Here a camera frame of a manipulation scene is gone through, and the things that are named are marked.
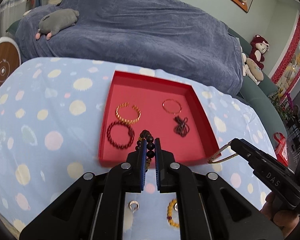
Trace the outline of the right hand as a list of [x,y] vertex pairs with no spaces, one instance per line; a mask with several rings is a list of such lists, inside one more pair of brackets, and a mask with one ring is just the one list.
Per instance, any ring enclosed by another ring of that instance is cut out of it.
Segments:
[[298,225],[300,217],[297,213],[289,210],[275,211],[273,204],[275,193],[270,192],[265,200],[260,212],[269,220],[272,220],[282,231],[284,238],[286,238]]

